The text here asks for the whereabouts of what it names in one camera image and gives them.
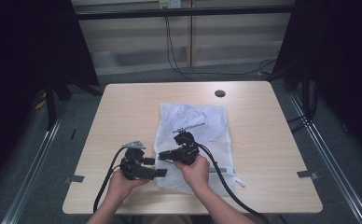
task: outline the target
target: wooden table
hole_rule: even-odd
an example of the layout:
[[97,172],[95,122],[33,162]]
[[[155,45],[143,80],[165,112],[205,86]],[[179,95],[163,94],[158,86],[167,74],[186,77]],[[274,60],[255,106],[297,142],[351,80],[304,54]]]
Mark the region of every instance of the wooden table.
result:
[[[225,97],[215,96],[217,90]],[[71,183],[63,204],[66,214],[92,213],[109,164],[123,144],[140,140],[146,146],[145,156],[155,157],[161,103],[226,107],[235,171],[246,184],[246,188],[236,184],[236,195],[249,207],[264,214],[322,210],[312,180],[297,175],[306,166],[270,83],[183,82],[106,87],[75,172],[85,178]],[[122,157],[121,153],[115,164]],[[245,212],[230,197],[224,199]],[[117,214],[198,215],[207,210],[194,195],[159,188],[151,181],[136,189]]]

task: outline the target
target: hand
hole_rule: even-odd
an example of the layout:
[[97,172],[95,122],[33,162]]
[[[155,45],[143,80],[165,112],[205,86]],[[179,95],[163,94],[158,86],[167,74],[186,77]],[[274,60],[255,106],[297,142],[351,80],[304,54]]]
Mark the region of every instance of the hand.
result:
[[108,185],[108,191],[106,193],[106,198],[110,197],[115,200],[125,200],[131,193],[132,190],[147,184],[149,180],[136,179],[129,180],[127,179],[121,170],[117,170],[111,176]]
[[198,189],[206,189],[208,186],[208,171],[210,162],[198,155],[195,162],[190,166],[185,165],[180,161],[173,161],[173,164],[181,170],[185,181],[190,185],[193,191],[196,192]]

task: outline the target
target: mesh laundry bag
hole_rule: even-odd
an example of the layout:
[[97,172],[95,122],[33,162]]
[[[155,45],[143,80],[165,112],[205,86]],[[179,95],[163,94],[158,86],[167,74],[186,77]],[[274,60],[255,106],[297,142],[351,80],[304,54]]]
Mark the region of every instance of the mesh laundry bag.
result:
[[[154,149],[159,157],[162,151],[177,149],[174,137],[178,133],[173,133],[181,128],[204,123],[201,126],[188,129],[195,137],[195,141],[210,149],[218,167],[224,176],[228,186],[234,192],[235,173],[231,156],[230,134],[226,120],[226,110],[218,105],[185,105],[185,104],[161,104],[160,123],[155,137]],[[214,171],[214,166],[208,156],[200,149],[200,154],[210,162],[209,185],[210,188],[220,196],[229,196],[219,180],[218,174]],[[193,193],[180,170],[169,161],[159,161],[155,163],[157,169],[168,169],[165,177],[157,177],[158,186],[175,189],[185,193]]]

